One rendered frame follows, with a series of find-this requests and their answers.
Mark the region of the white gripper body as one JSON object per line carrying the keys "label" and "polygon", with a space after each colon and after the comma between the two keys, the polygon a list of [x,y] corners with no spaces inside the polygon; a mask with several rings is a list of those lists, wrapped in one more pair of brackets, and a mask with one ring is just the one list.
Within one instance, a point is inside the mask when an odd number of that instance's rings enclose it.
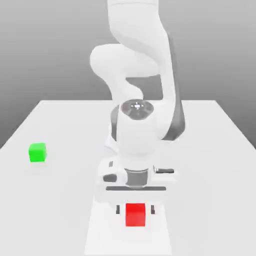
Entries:
{"label": "white gripper body", "polygon": [[131,189],[127,186],[96,186],[96,201],[100,203],[149,203],[163,202],[167,199],[165,186],[146,186],[142,189]]}

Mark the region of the small red cube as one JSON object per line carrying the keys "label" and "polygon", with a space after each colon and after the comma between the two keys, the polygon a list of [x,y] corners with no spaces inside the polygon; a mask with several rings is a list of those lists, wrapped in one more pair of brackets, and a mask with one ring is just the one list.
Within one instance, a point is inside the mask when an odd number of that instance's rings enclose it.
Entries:
{"label": "small red cube", "polygon": [[125,225],[127,227],[144,227],[146,224],[146,206],[144,203],[127,203],[125,205]]}

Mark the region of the small green cube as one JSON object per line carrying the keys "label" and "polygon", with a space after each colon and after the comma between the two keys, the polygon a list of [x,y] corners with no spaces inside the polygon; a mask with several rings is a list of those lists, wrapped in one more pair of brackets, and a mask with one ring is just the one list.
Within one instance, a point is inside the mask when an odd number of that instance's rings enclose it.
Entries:
{"label": "small green cube", "polygon": [[32,143],[28,149],[29,159],[31,162],[44,162],[47,157],[45,143]]}

